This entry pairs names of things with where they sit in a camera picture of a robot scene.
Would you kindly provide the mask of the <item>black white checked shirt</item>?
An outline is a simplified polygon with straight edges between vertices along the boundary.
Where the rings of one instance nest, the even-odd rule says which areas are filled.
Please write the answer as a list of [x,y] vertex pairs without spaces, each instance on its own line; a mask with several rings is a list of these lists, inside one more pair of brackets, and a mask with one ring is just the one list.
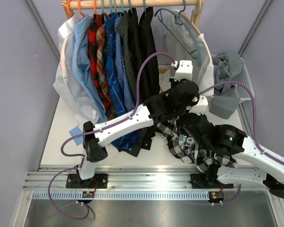
[[179,128],[177,119],[157,124],[156,132],[167,141],[170,153],[187,164],[194,164],[196,168],[205,173],[209,166],[218,164],[220,166],[238,167],[237,161],[227,155],[219,156],[210,151],[202,149],[193,137]]

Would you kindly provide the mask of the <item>grey button shirt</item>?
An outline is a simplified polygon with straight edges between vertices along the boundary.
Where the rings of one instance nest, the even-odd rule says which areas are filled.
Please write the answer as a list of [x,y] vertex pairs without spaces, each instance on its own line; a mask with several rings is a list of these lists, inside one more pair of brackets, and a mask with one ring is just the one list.
[[[235,52],[226,52],[212,57],[214,83],[234,81],[243,70],[244,62]],[[223,119],[237,109],[240,98],[235,92],[235,84],[223,84],[214,88],[214,96],[209,112]]]

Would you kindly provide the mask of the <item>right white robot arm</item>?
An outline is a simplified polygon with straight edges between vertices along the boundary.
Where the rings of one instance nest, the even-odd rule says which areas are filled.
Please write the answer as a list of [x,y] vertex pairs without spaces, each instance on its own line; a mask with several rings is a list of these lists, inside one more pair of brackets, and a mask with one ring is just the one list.
[[284,199],[284,158],[264,150],[244,131],[229,124],[213,125],[205,115],[188,113],[179,126],[203,150],[244,160],[253,168],[231,168],[220,164],[208,167],[205,180],[211,187],[227,184],[260,185]]

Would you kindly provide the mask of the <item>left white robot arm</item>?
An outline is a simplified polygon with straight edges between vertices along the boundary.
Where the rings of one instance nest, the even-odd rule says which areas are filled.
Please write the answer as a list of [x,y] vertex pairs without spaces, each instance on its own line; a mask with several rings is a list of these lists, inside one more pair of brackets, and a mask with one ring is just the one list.
[[133,111],[105,123],[83,125],[85,157],[77,173],[81,180],[94,177],[97,162],[107,158],[105,147],[112,141],[141,128],[172,120],[185,113],[203,114],[208,106],[196,83],[183,79],[173,88],[152,96]]

